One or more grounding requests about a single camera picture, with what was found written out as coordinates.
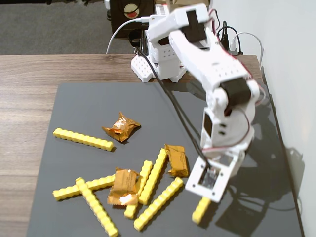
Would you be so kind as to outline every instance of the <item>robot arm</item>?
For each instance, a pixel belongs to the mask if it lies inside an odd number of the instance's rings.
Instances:
[[[219,202],[254,137],[251,123],[259,86],[243,64],[221,47],[207,26],[208,21],[204,4],[178,8],[166,17],[151,16],[147,30],[148,58],[160,79],[170,78],[177,82],[181,77],[177,75],[185,68],[206,92],[200,146],[210,169],[206,170],[205,161],[198,157],[186,189]],[[208,47],[209,51],[196,47],[196,42]],[[139,76],[133,61],[132,68]],[[222,164],[223,157],[230,162]]]

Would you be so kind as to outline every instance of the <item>yellow building block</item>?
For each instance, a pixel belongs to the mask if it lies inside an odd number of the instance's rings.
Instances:
[[[157,213],[159,209],[175,194],[183,185],[182,179],[176,177],[174,181],[153,201],[152,204],[134,221],[134,228],[141,231],[150,219]]]
[[[101,148],[102,150],[107,150],[109,152],[112,150],[114,146],[113,142],[108,142],[100,138],[90,137],[76,132],[67,131],[61,128],[55,129],[53,134],[55,137],[62,138],[64,140],[78,142],[92,147]]]
[[[144,161],[144,165],[142,167],[142,170],[139,173],[140,176],[136,183],[136,186],[139,187],[138,196],[141,195],[152,168],[153,168],[153,163],[151,161],[148,161],[148,160]],[[124,216],[130,219],[133,219],[136,212],[136,208],[137,208],[137,204],[128,205],[126,207],[126,211],[124,212]]]
[[[147,205],[150,195],[153,192],[161,169],[163,167],[164,161],[166,160],[167,152],[165,149],[161,149],[160,153],[156,159],[154,167],[149,175],[149,178],[144,186],[144,190],[142,191],[141,195],[139,196],[138,200],[141,204]]]
[[[201,201],[199,201],[196,210],[192,214],[192,221],[196,224],[199,224],[208,208],[211,204],[211,200],[207,197],[202,197]]]
[[[86,182],[86,184],[88,185],[89,189],[98,190],[98,189],[112,186],[114,182],[114,178],[115,178],[115,174],[111,176],[103,177],[100,179],[88,181]],[[53,195],[56,201],[59,201],[65,198],[70,198],[72,196],[76,196],[79,194],[80,194],[80,191],[77,185],[73,185],[73,186],[66,187],[64,189],[53,191]]]
[[[119,232],[117,228],[115,228],[114,224],[112,223],[111,219],[108,217],[107,213],[101,206],[98,199],[89,189],[88,185],[85,183],[84,179],[77,178],[76,185],[80,190],[83,198],[86,200],[87,204],[90,206],[90,209],[93,211],[94,215],[98,218],[98,221],[101,223],[102,227],[104,228],[105,232],[110,237],[118,236]]]

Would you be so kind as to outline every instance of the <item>carpet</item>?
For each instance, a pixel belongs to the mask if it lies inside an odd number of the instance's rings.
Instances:
[[[112,36],[103,1],[0,4],[0,55],[105,54]],[[133,53],[114,39],[110,53]]]

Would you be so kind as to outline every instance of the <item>orange candy wrapper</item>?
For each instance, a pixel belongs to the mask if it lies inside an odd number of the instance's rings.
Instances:
[[[131,169],[116,168],[115,179],[108,195],[107,204],[135,205],[138,203],[136,178],[138,172]]]
[[[187,177],[189,175],[184,147],[164,145],[169,156],[171,170],[168,171],[172,176]]]
[[[110,137],[120,142],[125,141],[131,135],[132,131],[140,127],[140,123],[131,120],[126,117],[121,111],[119,112],[119,119],[114,123],[112,128],[102,127],[103,131],[106,132]]]

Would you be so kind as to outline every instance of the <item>wooden table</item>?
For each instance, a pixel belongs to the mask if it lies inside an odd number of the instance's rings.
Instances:
[[[0,56],[0,237],[24,237],[41,155],[62,82],[140,82],[133,55]],[[238,57],[262,80],[257,57]],[[185,75],[181,81],[190,80]]]

